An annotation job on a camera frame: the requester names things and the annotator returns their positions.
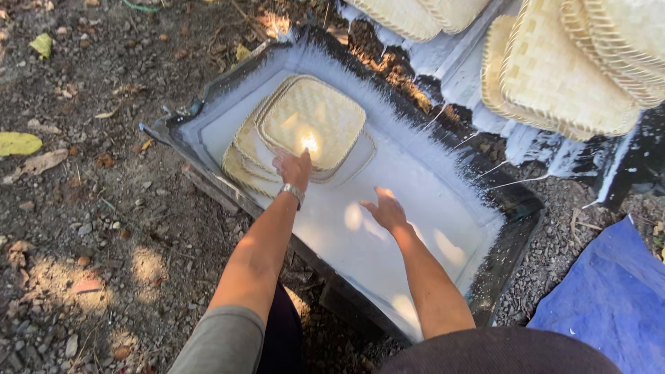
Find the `soil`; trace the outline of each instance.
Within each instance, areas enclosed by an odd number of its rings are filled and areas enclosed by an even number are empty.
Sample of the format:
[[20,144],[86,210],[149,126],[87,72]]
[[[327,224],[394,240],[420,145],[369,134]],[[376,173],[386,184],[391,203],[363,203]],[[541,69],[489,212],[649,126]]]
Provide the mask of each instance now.
[[[34,155],[68,150],[57,166],[0,185],[0,373],[165,373],[252,219],[198,191],[180,172],[183,160],[138,124],[162,116],[162,105],[187,106],[237,63],[240,44],[254,49],[289,23],[332,27],[341,39],[348,29],[324,1],[238,0],[249,20],[228,0],[137,4],[159,11],[0,0],[0,131],[36,134],[43,145]],[[350,50],[431,110],[403,52],[384,53],[368,23],[351,26]],[[44,32],[53,47],[40,60],[29,43]],[[474,145],[501,162],[501,140],[479,139]],[[0,174],[29,157],[0,158]],[[535,164],[506,170],[542,173]],[[545,219],[499,325],[526,324],[599,233],[581,224],[571,231],[574,209],[594,198],[589,189],[555,178],[529,186],[546,202]],[[593,206],[576,221],[604,228],[630,212],[659,256],[665,238],[653,229],[665,218],[664,199],[631,196],[617,213]],[[365,340],[319,305],[323,279],[291,251],[281,281],[301,312],[309,372],[371,372],[402,349],[390,338]]]

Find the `wristwatch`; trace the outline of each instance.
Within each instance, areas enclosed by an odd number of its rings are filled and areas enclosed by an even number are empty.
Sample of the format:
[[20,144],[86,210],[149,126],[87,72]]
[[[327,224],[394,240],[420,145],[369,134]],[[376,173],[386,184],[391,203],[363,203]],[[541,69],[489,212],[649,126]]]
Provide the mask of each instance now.
[[291,183],[284,184],[279,192],[282,193],[282,191],[288,192],[295,196],[296,199],[298,199],[298,210],[300,210],[301,206],[303,206],[303,202],[305,201],[305,194]]

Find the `black plastic tray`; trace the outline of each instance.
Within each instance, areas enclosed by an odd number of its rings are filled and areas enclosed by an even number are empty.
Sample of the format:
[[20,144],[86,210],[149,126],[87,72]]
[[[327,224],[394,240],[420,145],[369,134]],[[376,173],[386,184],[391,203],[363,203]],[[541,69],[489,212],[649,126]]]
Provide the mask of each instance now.
[[[209,162],[204,162],[192,148],[180,131],[181,126],[196,119],[206,105],[210,105],[216,98],[232,93],[246,79],[247,75],[269,64],[283,63],[272,59],[275,51],[281,50],[288,53],[302,55],[303,49],[318,49],[330,58],[339,61],[351,72],[359,82],[369,83],[379,91],[387,93],[387,99],[401,111],[401,115],[410,118],[414,123],[428,124],[432,118],[425,115],[419,108],[400,96],[383,79],[368,70],[348,49],[341,45],[334,37],[325,30],[318,27],[305,25],[294,27],[290,30],[289,38],[283,40],[270,39],[254,50],[250,57],[238,64],[234,69],[216,78],[205,86],[203,98],[195,101],[188,110],[179,113],[170,113],[159,118],[152,126],[144,126],[150,136],[166,143],[176,149],[187,161],[194,165],[206,178],[208,178],[219,190],[238,205],[251,214],[258,217],[263,209],[256,205],[242,188],[227,178],[219,167],[211,168]],[[435,122],[432,137],[448,147],[455,147],[460,140],[444,125]],[[481,154],[471,148],[462,148],[464,158],[469,162],[467,168],[469,179],[475,178],[484,171],[494,167]],[[488,176],[479,178],[476,182],[488,188],[501,186],[514,182],[515,180],[500,171],[492,172]],[[501,229],[498,240],[490,249],[483,265],[475,274],[471,291],[467,294],[467,300],[477,325],[491,325],[501,295],[507,289],[513,279],[525,250],[529,246],[531,236],[541,221],[541,210],[543,203],[520,184],[514,184],[486,192],[487,201],[493,202],[505,216],[505,225]],[[316,253],[302,243],[298,238],[292,236],[292,248],[319,274],[321,274],[328,285],[335,291],[341,293],[347,300],[355,305],[359,312],[366,315],[375,322],[383,331],[400,341],[404,345],[412,342],[386,317],[373,303],[368,301],[359,291],[353,288],[346,280],[339,276],[335,270],[320,259]]]

